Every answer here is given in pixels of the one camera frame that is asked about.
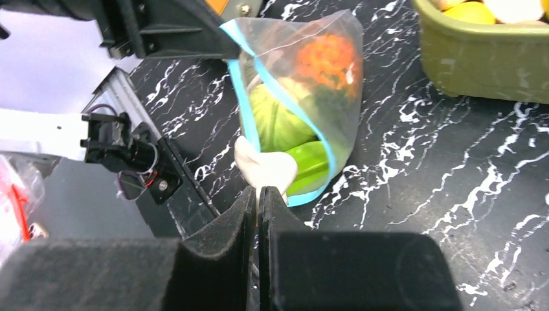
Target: screw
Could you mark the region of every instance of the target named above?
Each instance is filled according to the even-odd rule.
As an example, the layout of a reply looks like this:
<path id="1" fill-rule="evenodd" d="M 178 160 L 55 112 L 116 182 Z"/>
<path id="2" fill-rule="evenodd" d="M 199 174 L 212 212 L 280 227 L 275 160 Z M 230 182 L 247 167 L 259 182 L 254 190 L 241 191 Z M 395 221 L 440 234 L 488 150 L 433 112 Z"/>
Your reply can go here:
<path id="1" fill-rule="evenodd" d="M 240 7 L 240 16 L 250 16 L 252 14 L 252 8 L 249 5 L 243 5 Z"/>
<path id="2" fill-rule="evenodd" d="M 159 184 L 158 184 L 158 189 L 160 191 L 166 191 L 166 189 L 168 188 L 168 182 L 165 181 L 165 180 L 162 180 Z"/>

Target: marble countertop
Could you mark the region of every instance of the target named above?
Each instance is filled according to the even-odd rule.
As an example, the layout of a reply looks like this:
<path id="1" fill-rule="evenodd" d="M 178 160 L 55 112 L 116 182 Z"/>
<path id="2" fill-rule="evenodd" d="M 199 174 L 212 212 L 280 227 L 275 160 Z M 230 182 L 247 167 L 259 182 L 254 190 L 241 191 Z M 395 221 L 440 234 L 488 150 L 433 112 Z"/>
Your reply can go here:
<path id="1" fill-rule="evenodd" d="M 293 210 L 313 229 L 430 235 L 466 310 L 548 310 L 549 106 L 437 92 L 410 1 L 268 0 L 260 16 L 310 21 L 347 8 L 364 27 L 355 150 L 321 198 Z M 132 77 L 158 128 L 228 208 L 245 183 L 225 64 L 149 60 Z"/>

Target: clear plastic bag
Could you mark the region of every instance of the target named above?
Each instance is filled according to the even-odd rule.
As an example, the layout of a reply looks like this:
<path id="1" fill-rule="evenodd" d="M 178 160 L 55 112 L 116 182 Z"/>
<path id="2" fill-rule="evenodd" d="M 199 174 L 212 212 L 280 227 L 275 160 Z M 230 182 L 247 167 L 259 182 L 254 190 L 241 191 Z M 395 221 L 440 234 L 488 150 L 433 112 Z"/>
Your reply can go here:
<path id="1" fill-rule="evenodd" d="M 345 166 L 357 136 L 363 28 L 349 10 L 309 23 L 237 18 L 221 28 L 240 45 L 229 72 L 244 136 L 298 164 L 289 206 L 317 198 Z"/>
<path id="2" fill-rule="evenodd" d="M 45 194 L 40 171 L 29 161 L 0 154 L 0 267 L 30 240 L 27 218 Z"/>

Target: green basket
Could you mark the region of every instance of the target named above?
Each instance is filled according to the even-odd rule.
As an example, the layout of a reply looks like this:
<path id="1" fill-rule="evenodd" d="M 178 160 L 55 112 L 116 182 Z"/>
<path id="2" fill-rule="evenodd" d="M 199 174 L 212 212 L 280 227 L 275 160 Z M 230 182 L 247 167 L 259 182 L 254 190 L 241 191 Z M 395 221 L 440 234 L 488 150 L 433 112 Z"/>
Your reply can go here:
<path id="1" fill-rule="evenodd" d="M 412 0 L 420 15 L 421 64 L 437 89 L 549 104 L 549 25 L 480 25 Z"/>

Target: orange vegetable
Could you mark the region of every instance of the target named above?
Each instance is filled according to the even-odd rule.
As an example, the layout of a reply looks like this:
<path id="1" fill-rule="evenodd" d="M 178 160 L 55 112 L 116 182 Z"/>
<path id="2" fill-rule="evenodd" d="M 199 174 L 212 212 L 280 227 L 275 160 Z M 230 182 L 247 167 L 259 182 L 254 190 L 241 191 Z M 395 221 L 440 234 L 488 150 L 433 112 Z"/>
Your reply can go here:
<path id="1" fill-rule="evenodd" d="M 326 34 L 298 51 L 296 71 L 305 80 L 356 97 L 362 82 L 361 62 L 362 55 L 357 54 L 351 40 Z"/>

